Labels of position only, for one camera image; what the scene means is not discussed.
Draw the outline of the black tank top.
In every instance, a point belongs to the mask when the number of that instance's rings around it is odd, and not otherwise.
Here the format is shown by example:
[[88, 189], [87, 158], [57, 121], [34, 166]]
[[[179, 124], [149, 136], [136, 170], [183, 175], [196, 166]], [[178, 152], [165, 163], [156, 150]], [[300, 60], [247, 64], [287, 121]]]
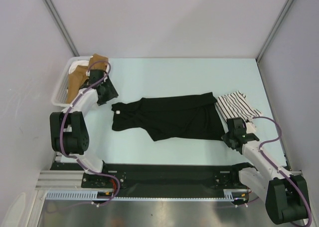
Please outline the black tank top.
[[186, 138], [220, 141], [225, 134], [211, 92], [115, 103], [112, 129], [146, 130], [153, 141]]

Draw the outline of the striped white tank top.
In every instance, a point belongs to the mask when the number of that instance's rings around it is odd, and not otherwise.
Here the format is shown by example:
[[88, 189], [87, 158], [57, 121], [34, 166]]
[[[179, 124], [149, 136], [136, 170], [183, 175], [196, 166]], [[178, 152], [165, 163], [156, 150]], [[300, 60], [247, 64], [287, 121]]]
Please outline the striped white tank top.
[[236, 91], [216, 98], [216, 106], [225, 121], [233, 118], [242, 118], [245, 122], [252, 121], [263, 113], [253, 108], [246, 100], [246, 94]]

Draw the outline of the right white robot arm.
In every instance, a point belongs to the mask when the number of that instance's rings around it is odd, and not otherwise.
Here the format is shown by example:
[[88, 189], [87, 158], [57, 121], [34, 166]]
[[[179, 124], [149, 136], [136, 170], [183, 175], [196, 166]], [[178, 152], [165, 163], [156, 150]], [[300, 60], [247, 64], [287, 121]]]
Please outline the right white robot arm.
[[223, 142], [245, 156], [252, 167], [231, 173], [230, 183], [241, 188], [249, 187], [265, 204], [266, 212], [276, 224], [307, 220], [311, 226], [313, 216], [310, 207], [307, 182], [302, 175], [294, 175], [275, 162], [254, 133], [247, 133], [246, 122], [240, 118], [227, 119], [228, 132]]

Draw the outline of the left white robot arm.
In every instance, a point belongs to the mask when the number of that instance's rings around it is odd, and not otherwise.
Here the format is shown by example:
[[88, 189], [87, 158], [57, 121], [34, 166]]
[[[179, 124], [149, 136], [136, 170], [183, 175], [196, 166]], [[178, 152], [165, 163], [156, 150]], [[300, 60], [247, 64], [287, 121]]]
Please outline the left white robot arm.
[[74, 100], [61, 112], [50, 114], [51, 146], [55, 152], [76, 161], [86, 173], [93, 174], [93, 182], [104, 187], [110, 181], [110, 174], [103, 170], [101, 158], [87, 152], [90, 137], [85, 116], [92, 107], [117, 98], [118, 93], [107, 71], [95, 69], [88, 74]]

